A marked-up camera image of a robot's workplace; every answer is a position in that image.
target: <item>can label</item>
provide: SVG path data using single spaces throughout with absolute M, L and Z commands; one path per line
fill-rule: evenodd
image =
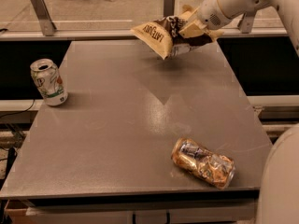
M 47 105 L 60 105 L 67 98 L 57 65 L 50 59 L 40 59 L 30 65 L 31 77 Z

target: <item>tiled floor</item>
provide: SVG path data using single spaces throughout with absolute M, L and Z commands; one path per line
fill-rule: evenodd
M 184 4 L 197 7 L 202 0 L 176 0 L 175 13 Z M 59 30 L 130 29 L 163 16 L 164 0 L 45 0 Z M 0 28 L 40 31 L 30 0 L 0 0 Z M 228 27 L 236 27 L 237 21 Z M 259 11 L 255 27 L 282 27 L 273 8 Z

